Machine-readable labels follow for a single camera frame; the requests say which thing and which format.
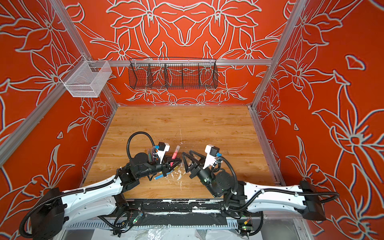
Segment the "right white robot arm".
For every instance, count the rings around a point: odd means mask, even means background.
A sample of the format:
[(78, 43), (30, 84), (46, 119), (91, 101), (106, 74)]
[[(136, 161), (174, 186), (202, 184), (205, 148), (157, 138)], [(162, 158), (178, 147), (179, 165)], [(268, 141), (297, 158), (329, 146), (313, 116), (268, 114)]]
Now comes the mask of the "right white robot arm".
[(273, 187), (239, 181), (234, 168), (221, 154), (213, 157), (190, 151), (182, 153), (182, 159), (190, 178), (197, 177), (214, 198), (223, 199), (223, 212), (282, 211), (298, 213), (311, 221), (326, 218), (319, 193), (309, 183)]

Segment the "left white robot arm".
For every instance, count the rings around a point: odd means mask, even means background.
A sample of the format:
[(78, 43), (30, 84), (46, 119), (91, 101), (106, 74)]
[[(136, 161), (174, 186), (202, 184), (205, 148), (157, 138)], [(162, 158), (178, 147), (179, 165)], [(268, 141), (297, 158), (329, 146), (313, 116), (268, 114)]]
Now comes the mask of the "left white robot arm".
[(30, 238), (49, 240), (71, 224), (110, 215), (126, 206), (123, 194), (138, 186), (141, 178), (166, 176), (182, 162), (171, 156), (164, 156), (161, 161), (151, 161), (150, 157), (136, 154), (115, 175), (84, 188), (49, 190), (27, 214), (32, 228)]

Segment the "green marker pen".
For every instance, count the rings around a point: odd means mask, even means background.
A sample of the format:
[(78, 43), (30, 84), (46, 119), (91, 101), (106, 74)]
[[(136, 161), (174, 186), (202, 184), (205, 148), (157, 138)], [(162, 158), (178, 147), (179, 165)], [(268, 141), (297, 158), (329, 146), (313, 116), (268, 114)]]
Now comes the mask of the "green marker pen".
[(150, 163), (150, 162), (152, 162), (152, 151), (151, 150), (148, 150), (148, 158), (149, 158), (149, 160), (148, 160), (148, 162)]

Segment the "pink marker pen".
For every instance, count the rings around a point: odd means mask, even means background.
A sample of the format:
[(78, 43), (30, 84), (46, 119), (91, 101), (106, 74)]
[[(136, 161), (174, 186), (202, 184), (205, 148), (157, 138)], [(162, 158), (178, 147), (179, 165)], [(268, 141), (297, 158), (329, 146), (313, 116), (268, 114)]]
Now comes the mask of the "pink marker pen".
[(172, 161), (171, 161), (171, 163), (170, 163), (170, 166), (171, 166), (171, 167), (173, 167), (173, 166), (177, 166), (177, 165), (180, 164), (180, 161), (177, 160), (177, 155), (178, 155), (178, 153), (174, 151), (173, 156), (172, 156)]

